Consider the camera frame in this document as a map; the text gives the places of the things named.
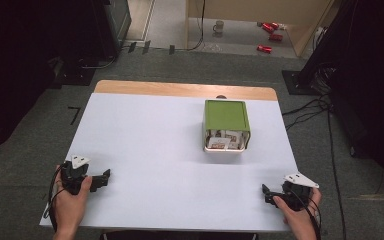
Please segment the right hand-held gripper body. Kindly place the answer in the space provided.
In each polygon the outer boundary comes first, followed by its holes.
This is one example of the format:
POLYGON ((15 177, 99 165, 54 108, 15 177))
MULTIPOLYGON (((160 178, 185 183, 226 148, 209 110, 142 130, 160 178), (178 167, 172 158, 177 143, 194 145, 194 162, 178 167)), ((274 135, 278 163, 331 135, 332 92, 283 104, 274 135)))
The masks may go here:
POLYGON ((309 204, 310 193, 319 184, 301 173, 284 176, 282 199, 294 211, 299 211, 309 204))

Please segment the person's left hand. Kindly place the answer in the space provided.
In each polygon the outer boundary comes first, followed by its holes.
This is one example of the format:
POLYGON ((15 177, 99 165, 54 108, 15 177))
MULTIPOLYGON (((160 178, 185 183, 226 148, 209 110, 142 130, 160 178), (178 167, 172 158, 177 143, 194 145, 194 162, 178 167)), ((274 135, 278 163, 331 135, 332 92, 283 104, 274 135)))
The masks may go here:
POLYGON ((87 176, 81 184, 79 193, 72 195, 63 188, 60 173, 56 175, 55 184, 59 192, 53 202, 56 232, 77 232, 85 214, 91 183, 92 177, 87 176))

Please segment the pile of paper packets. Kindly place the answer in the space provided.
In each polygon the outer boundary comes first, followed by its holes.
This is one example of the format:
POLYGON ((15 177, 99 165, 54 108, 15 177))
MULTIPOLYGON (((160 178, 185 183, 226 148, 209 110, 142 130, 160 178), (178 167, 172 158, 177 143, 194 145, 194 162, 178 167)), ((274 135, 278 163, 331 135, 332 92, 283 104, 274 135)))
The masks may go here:
POLYGON ((240 131, 209 130, 206 137, 208 149, 239 150, 243 135, 240 131))

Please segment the black stand base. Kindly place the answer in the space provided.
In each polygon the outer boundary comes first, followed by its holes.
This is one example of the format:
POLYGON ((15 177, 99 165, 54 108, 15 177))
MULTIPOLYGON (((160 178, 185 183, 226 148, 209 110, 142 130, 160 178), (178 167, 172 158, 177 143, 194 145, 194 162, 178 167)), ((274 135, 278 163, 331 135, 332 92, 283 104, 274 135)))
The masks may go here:
POLYGON ((83 66, 78 61, 66 62, 62 58, 56 59, 53 68, 55 78, 50 88, 61 89, 63 85, 89 86, 95 73, 94 68, 83 66))

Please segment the person's right hand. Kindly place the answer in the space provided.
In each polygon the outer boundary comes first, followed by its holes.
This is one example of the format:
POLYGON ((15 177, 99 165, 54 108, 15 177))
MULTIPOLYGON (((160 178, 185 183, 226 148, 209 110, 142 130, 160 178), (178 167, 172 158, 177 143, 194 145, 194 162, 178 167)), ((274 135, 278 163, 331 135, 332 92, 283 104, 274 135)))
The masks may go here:
POLYGON ((273 197, 277 207, 282 211, 284 215, 284 223, 290 226, 294 236, 301 234, 314 234, 316 237, 317 231, 314 229, 313 220, 316 219, 316 215, 320 212, 318 206, 320 204, 321 198, 322 195, 319 189, 313 188, 311 200, 308 205, 308 211, 305 209, 294 211, 288 207, 282 198, 279 196, 273 197))

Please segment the green box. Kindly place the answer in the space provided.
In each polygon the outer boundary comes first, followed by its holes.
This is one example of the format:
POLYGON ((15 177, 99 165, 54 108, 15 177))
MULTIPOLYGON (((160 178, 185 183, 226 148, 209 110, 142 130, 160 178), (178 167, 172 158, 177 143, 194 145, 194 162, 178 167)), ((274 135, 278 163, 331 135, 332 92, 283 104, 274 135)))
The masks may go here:
POLYGON ((226 99, 206 100, 203 116, 203 134, 205 130, 249 131, 246 103, 226 99))

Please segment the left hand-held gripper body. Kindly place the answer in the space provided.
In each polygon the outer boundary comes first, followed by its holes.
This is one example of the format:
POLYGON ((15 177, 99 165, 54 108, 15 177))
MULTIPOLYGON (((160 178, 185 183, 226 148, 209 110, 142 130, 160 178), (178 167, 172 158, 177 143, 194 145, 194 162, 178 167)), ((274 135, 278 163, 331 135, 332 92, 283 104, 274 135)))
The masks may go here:
POLYGON ((61 181, 65 190, 77 195, 81 184, 87 175, 90 160, 86 157, 73 155, 70 161, 65 161, 61 168, 61 181))

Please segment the black stand with base plate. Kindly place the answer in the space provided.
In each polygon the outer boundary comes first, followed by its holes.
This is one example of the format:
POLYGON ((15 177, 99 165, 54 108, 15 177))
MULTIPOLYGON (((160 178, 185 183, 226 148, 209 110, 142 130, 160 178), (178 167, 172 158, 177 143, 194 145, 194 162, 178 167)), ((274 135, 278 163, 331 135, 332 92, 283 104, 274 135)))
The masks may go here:
POLYGON ((328 69, 337 69, 348 50, 359 0, 343 0, 333 22, 301 71, 282 71, 290 95, 323 95, 330 92, 328 69))

